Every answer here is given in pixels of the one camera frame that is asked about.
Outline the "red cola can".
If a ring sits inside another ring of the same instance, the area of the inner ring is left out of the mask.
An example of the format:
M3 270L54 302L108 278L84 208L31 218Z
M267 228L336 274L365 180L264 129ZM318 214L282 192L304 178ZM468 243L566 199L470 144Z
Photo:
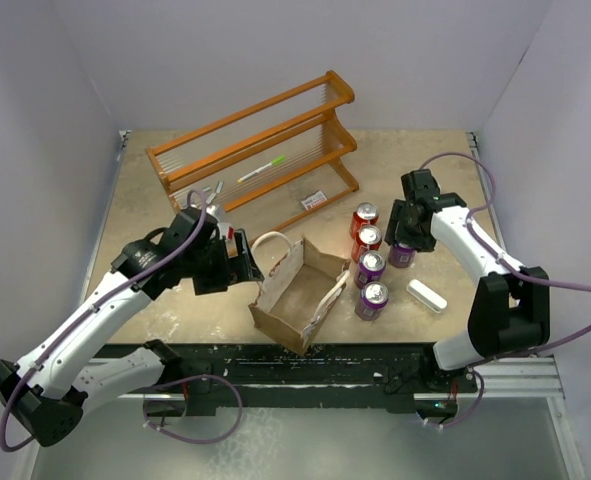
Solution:
M361 255L367 251L377 251L382 243L380 229L371 224L364 224L356 233L351 250L351 258L358 262Z
M351 217L351 224L349 233L352 238L355 238L359 230L364 225L375 225L378 221L379 214L377 207L370 202L362 202L357 205Z

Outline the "purple soda can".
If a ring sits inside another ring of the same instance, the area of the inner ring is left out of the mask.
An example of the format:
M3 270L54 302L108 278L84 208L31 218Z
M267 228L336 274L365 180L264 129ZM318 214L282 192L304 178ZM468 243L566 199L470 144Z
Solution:
M376 250L364 252L357 262L354 283L363 288L371 282L379 281L386 268L385 258Z
M394 242L390 245L387 262L395 268L409 268L413 264L415 254L414 248L404 243Z
M360 291L355 314L364 321L374 321L380 316L388 301L388 288L381 282L370 282Z

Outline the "brown canvas bag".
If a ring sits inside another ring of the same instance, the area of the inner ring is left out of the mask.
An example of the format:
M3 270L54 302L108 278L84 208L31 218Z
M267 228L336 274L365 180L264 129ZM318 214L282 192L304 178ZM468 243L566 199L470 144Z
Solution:
M248 308L256 329L303 356L347 287L350 261L320 251L305 237L292 242L278 231L259 236L251 252L272 238L281 239L287 251L258 283Z

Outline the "orange wooden shelf rack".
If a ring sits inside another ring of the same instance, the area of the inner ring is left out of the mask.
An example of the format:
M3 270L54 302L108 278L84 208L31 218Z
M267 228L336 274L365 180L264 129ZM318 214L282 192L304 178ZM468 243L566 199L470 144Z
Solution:
M343 163L357 142L337 111L352 103L352 87L335 71L272 96L220 120L147 149L147 156L175 211L201 190L225 218L256 238L283 230L359 189ZM238 184L237 180L280 155L279 166ZM321 190L327 201L305 210L300 201Z

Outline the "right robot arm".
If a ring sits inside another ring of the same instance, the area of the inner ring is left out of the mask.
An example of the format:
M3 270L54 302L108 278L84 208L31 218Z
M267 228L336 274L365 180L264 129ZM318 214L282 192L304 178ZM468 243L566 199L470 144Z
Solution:
M428 169L404 174L401 185L404 197L393 203L385 242L417 253L432 252L441 243L476 286L464 330L424 347L421 383L442 391L468 366L544 345L550 337L546 272L503 251L469 217L458 194L440 191Z

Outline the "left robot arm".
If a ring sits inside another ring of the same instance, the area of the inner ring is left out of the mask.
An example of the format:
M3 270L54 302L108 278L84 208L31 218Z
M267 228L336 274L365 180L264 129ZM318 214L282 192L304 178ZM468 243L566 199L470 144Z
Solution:
M89 361L133 316L182 280L197 295L263 280L242 229L187 207L167 227L128 243L93 293L46 340L15 362L0 360L0 447L15 418L31 440L52 446L83 416L135 390L169 392L191 382L188 363L160 340L97 368Z

